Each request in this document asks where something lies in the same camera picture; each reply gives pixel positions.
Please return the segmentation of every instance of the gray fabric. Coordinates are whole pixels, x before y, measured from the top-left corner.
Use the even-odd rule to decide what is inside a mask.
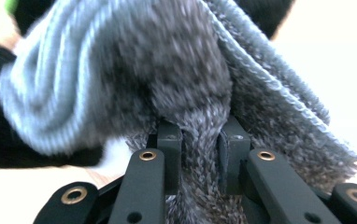
[[[229,113],[313,187],[331,190],[357,168],[317,96],[232,0],[61,0],[27,45],[1,74],[0,101],[36,151],[69,154],[121,135],[140,149],[160,117],[184,131],[168,223],[246,223],[240,197],[217,185]]]

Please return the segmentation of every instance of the folded cloth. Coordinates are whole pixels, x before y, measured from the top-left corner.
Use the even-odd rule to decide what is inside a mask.
[[[229,114],[254,147],[285,155],[325,191],[354,175],[357,154],[328,111],[233,0],[60,0],[0,77],[5,116],[52,155],[132,136],[159,118],[184,132],[179,194],[168,223],[246,223],[218,190],[216,139]]]

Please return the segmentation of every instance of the ribbed fabric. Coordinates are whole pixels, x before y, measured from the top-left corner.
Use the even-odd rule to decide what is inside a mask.
[[[61,0],[0,78],[5,115],[44,154],[130,135],[164,117],[184,131],[168,223],[246,223],[218,191],[216,139],[229,114],[255,147],[284,154],[323,190],[354,175],[357,155],[328,112],[232,0]]]

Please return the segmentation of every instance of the fuzzy gray fur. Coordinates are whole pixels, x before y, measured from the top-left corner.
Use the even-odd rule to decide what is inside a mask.
[[[284,154],[309,185],[331,190],[357,155],[328,112],[232,0],[61,0],[0,77],[5,115],[40,153],[133,136],[163,117],[184,131],[180,191],[168,223],[246,223],[218,191],[216,139],[229,114],[256,147]]]

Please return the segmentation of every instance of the gray towel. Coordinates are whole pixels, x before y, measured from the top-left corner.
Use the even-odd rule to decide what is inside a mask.
[[[233,0],[57,1],[2,71],[0,101],[47,155],[119,136],[136,150],[156,120],[176,123],[185,159],[168,223],[246,223],[240,197],[218,191],[216,139],[230,113],[310,186],[329,191],[357,168],[318,97]]]

